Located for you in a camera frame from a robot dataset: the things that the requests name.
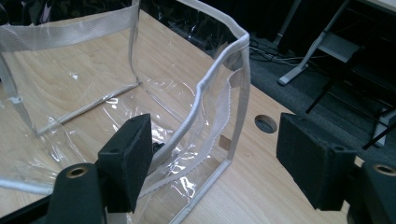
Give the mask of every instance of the dark floor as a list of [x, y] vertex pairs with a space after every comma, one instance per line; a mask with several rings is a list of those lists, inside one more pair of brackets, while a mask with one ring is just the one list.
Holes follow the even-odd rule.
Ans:
[[[301, 59], [284, 59], [292, 57], [292, 55], [277, 55], [276, 44], [266, 39], [256, 38], [254, 34], [251, 34], [250, 53], [252, 85], [296, 115], [310, 119], [333, 133], [348, 147], [357, 149], [358, 155], [362, 159], [396, 163], [396, 132], [387, 136], [386, 144], [383, 147], [370, 147], [363, 150], [361, 147], [372, 137], [375, 122], [352, 111], [349, 107], [345, 107], [331, 96], [325, 96], [309, 115], [305, 114], [305, 110], [318, 96], [321, 87], [329, 80], [328, 74], [323, 72], [329, 70], [322, 69], [321, 62], [329, 62], [332, 60], [330, 56], [326, 56], [324, 53], [320, 54], [320, 52], [316, 53], [317, 58], [313, 59], [297, 78], [286, 86], [280, 86], [277, 84], [277, 80], [288, 73]], [[350, 99], [360, 102], [360, 99], [352, 96]]]

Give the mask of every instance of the cable hole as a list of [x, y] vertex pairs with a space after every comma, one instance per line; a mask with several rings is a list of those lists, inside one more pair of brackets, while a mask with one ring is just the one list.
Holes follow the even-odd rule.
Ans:
[[276, 122], [266, 116], [266, 115], [258, 115], [254, 119], [254, 123], [256, 126], [265, 133], [274, 133], [277, 130]]
[[396, 170], [387, 165], [377, 164], [374, 169], [382, 175], [396, 176]]

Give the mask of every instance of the transparent vinyl pouch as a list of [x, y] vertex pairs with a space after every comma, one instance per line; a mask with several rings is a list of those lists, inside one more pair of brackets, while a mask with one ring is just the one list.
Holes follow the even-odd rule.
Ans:
[[1, 187], [50, 194], [62, 169], [94, 163], [127, 119], [147, 113], [164, 145], [125, 221], [180, 222], [231, 163], [248, 107], [249, 37], [214, 8], [133, 1], [4, 24], [0, 36]]

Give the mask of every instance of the wooden table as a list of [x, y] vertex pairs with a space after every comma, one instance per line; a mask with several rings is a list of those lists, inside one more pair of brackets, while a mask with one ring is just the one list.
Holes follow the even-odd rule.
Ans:
[[[141, 22], [159, 25], [147, 16], [143, 16]], [[320, 212], [311, 207], [276, 158], [277, 132], [264, 133], [256, 127], [254, 119], [258, 115], [269, 116], [278, 124], [282, 112], [290, 113], [251, 86], [246, 122], [233, 163], [194, 207], [185, 223], [347, 223], [347, 204], [342, 212]], [[74, 130], [77, 126], [73, 125], [66, 124], [65, 128]], [[95, 150], [88, 154], [94, 157]], [[0, 217], [41, 197], [0, 189]]]

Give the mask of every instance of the wood grain surface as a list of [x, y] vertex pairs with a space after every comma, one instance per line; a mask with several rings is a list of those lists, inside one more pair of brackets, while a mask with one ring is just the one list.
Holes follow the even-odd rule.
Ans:
[[[35, 80], [36, 85], [39, 87], [50, 87], [48, 89], [42, 88], [39, 91], [45, 96], [45, 101], [48, 102], [48, 107], [54, 114], [61, 116], [73, 111], [81, 104], [86, 104], [92, 99], [106, 94], [106, 90], [112, 90], [119, 85], [134, 81], [131, 78], [128, 62], [113, 63], [112, 65], [120, 70], [108, 76], [106, 76], [106, 71], [112, 71], [112, 68], [104, 66], [105, 62], [108, 63], [112, 59], [119, 58], [116, 54], [127, 54], [127, 49], [124, 49], [121, 44], [121, 42], [127, 41], [127, 36], [127, 33], [106, 36], [96, 40], [94, 43], [90, 42], [92, 44], [90, 50], [84, 49], [86, 46], [75, 46], [74, 48], [68, 48], [64, 55], [46, 50], [46, 52], [40, 52], [43, 55], [47, 55], [46, 57], [42, 57], [34, 63], [23, 63], [22, 65], [30, 71], [29, 78]], [[169, 130], [171, 130], [179, 125], [180, 120], [178, 118], [185, 118], [190, 111], [191, 102], [189, 101], [193, 99], [191, 96], [194, 91], [191, 91], [191, 88], [195, 87], [193, 83], [196, 83], [205, 75], [210, 64], [213, 63], [213, 59], [143, 12], [140, 15], [139, 39], [137, 41], [134, 49], [135, 53], [146, 55], [142, 56], [141, 60], [135, 61], [138, 68], [136, 73], [142, 74], [139, 77], [141, 78], [140, 81], [146, 83], [147, 90], [155, 91], [155, 94], [159, 96], [159, 100], [165, 102], [169, 108], [177, 108], [175, 116], [157, 119], [158, 121], [165, 121], [164, 126], [168, 126]], [[98, 58], [98, 55], [94, 54], [99, 51], [102, 51], [100, 55], [104, 53], [105, 58]], [[29, 57], [35, 57], [35, 55], [32, 52], [21, 52], [18, 57], [22, 62], [30, 62]], [[62, 65], [60, 65], [56, 63], [58, 58], [66, 58], [67, 60], [65, 62], [62, 60]], [[73, 71], [64, 70], [65, 76], [63, 76], [63, 79], [52, 79], [49, 71], [44, 71], [40, 63], [76, 69]], [[226, 68], [221, 68], [219, 73], [224, 73], [224, 76], [226, 76], [229, 71]], [[81, 83], [72, 85], [73, 81], [75, 81], [73, 74], [79, 75], [78, 78], [83, 79]], [[99, 84], [99, 81], [95, 81], [96, 78], [101, 79], [100, 86], [90, 89], [92, 83], [95, 85], [96, 83]], [[23, 83], [26, 84], [23, 80], [17, 81], [21, 85]], [[87, 93], [87, 88], [79, 88], [78, 85], [80, 84], [88, 85], [90, 93]], [[161, 94], [162, 89], [160, 87], [170, 87], [172, 85], [173, 87], [177, 86], [178, 91]], [[179, 95], [180, 97], [179, 93], [181, 92], [185, 94], [181, 95], [181, 98], [177, 98], [176, 96]], [[2, 88], [0, 88], [0, 93], [3, 94], [1, 99], [5, 99]], [[88, 98], [81, 101], [74, 100], [79, 99], [81, 95], [87, 95]], [[119, 103], [138, 105], [128, 105], [134, 110], [117, 110], [114, 108], [115, 102], [110, 101], [70, 120], [63, 126], [64, 131], [68, 133], [70, 138], [66, 140], [73, 142], [74, 147], [82, 149], [82, 158], [85, 158], [86, 161], [94, 162], [98, 150], [119, 128], [123, 120], [143, 113], [146, 110], [154, 112], [152, 116], [154, 121], [157, 115], [161, 114], [160, 111], [163, 110], [163, 107], [155, 104], [155, 102], [153, 103], [152, 100], [146, 100], [145, 96], [148, 97], [147, 91], [140, 88], [139, 90], [134, 90], [134, 93], [126, 92], [118, 98], [123, 99]], [[35, 111], [35, 108], [36, 105], [31, 105], [28, 109]], [[264, 133], [256, 127], [254, 119], [257, 116], [268, 116], [278, 124], [280, 113], [282, 112], [291, 113], [286, 107], [251, 86], [246, 122], [233, 162], [204, 198], [193, 208], [184, 223], [347, 223], [347, 204], [345, 204], [341, 212], [320, 212], [310, 206], [308, 200], [276, 158], [278, 131]], [[2, 111], [2, 116], [5, 114], [7, 114], [6, 117], [0, 117], [2, 125], [6, 124], [8, 127], [23, 126], [23, 121], [17, 114], [12, 113], [12, 111]], [[13, 132], [18, 132], [19, 134], [28, 133], [28, 129], [20, 130], [15, 128]], [[230, 133], [225, 132], [225, 135], [230, 138]], [[27, 140], [20, 141], [15, 139], [8, 141], [12, 136], [12, 132], [6, 132], [6, 130], [2, 129], [0, 137], [3, 139], [2, 141], [16, 144], [21, 149], [29, 146], [29, 141]], [[10, 150], [14, 147], [14, 145], [13, 147], [0, 146], [0, 153], [3, 155], [0, 157], [2, 167], [16, 167], [14, 164], [16, 161], [28, 163], [45, 161], [51, 166], [43, 167], [41, 174], [52, 175], [53, 177], [56, 176], [56, 173], [47, 174], [45, 172], [59, 172], [62, 169], [59, 164], [46, 159], [49, 152], [44, 149], [35, 151], [35, 157], [32, 159], [31, 155], [33, 152], [32, 154], [21, 155], [26, 150], [11, 152]], [[219, 149], [217, 153], [220, 155], [225, 152]], [[70, 157], [76, 157], [73, 152], [70, 152], [70, 154]], [[213, 156], [213, 160], [207, 160], [204, 164], [204, 166], [207, 166], [207, 174], [216, 169], [219, 166], [219, 162], [220, 160], [217, 160], [216, 155]], [[12, 170], [0, 172], [0, 174], [7, 175], [9, 174], [8, 172], [12, 172]], [[41, 197], [43, 196], [12, 189], [0, 189], [0, 217]], [[155, 216], [162, 218], [160, 214], [166, 214], [166, 210], [158, 211]]]

